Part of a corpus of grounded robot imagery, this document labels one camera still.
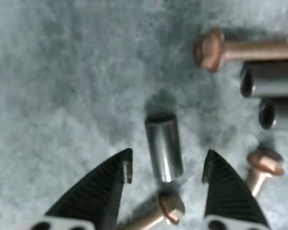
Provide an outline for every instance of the gray carpet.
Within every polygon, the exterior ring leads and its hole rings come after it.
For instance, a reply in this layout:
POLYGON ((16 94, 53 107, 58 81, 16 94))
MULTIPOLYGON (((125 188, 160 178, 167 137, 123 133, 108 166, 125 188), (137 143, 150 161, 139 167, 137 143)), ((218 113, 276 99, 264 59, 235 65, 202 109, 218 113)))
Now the gray carpet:
POLYGON ((244 178, 246 155, 265 143, 286 175, 259 203, 273 229, 288 230, 288 133, 259 127, 259 100, 240 95, 242 63, 216 74, 194 65, 195 38, 214 26, 235 39, 288 39, 288 0, 0 0, 0 229, 42 215, 127 147, 134 175, 119 219, 138 215, 157 190, 144 117, 162 110, 178 116, 185 167, 177 229, 203 218, 209 148, 244 178))

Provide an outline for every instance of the metal tube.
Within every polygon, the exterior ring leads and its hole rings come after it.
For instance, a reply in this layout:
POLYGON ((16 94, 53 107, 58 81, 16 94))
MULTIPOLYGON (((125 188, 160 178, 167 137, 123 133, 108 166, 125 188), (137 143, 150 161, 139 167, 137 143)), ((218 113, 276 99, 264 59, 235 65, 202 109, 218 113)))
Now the metal tube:
POLYGON ((241 94, 247 98, 288 97, 288 63, 247 66, 242 73, 241 94))
POLYGON ((263 100, 259 106, 259 122, 266 130, 288 131, 288 98, 263 100))
POLYGON ((150 116, 145 121, 145 129, 156 179, 161 182, 176 180, 183 174, 176 116, 150 116))

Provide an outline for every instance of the bolt shank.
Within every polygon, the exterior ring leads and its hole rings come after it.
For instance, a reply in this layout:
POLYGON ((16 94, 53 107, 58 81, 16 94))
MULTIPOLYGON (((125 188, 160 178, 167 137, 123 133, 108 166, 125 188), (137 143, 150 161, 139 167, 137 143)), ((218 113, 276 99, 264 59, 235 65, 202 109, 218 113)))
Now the bolt shank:
POLYGON ((164 220, 164 214, 160 207, 156 207, 144 216, 132 222, 122 230, 148 230, 164 220))
POLYGON ((246 184, 254 197, 259 196, 261 188, 268 177, 269 174, 267 172, 265 173, 255 168, 250 169, 246 184))
POLYGON ((281 60, 288 59, 288 44, 281 42, 225 42, 225 60, 281 60))

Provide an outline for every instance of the hollow cylinder end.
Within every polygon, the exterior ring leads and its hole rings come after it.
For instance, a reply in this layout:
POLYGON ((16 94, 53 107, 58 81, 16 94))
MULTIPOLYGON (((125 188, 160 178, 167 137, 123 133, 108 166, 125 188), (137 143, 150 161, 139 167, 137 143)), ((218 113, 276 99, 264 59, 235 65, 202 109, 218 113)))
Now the hollow cylinder end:
POLYGON ((177 120, 175 114, 172 113, 155 113, 149 115, 145 119, 145 126, 158 126, 162 124, 167 124, 175 122, 177 120))
POLYGON ((259 106, 259 122, 263 129, 273 129, 276 125, 276 109, 269 100, 262 101, 259 106))
POLYGON ((245 68, 242 72, 240 91, 243 97, 252 97, 255 91, 254 78, 252 76, 252 71, 249 68, 245 68))

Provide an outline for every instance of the mounting hole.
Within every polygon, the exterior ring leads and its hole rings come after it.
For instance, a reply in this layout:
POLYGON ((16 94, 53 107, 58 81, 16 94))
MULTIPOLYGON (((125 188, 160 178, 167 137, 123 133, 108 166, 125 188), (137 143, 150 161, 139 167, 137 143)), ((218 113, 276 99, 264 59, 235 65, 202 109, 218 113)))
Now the mounting hole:
POLYGON ((77 226, 77 227, 74 227, 74 228, 72 228, 70 230, 85 230, 85 228, 77 226))
POLYGON ((36 225, 34 225, 31 230, 49 230, 50 224, 48 222, 39 222, 36 225))
POLYGON ((227 230, 226 225, 219 220, 212 220, 208 224, 209 230, 227 230))
POLYGON ((271 129, 275 125, 275 108, 271 103, 262 103, 259 111, 259 122, 264 129, 271 129))
POLYGON ((241 82, 241 94, 243 97, 251 97, 254 90, 254 79, 252 77, 251 70, 247 69, 244 72, 244 76, 241 82))

